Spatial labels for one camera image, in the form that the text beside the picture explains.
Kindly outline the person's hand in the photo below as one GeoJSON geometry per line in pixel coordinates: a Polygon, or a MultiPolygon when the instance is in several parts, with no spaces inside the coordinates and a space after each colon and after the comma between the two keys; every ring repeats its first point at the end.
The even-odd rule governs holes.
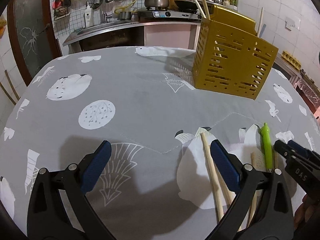
{"type": "Polygon", "coordinates": [[[294,219],[293,239],[319,240],[319,204],[306,200],[297,209],[294,219]]]}

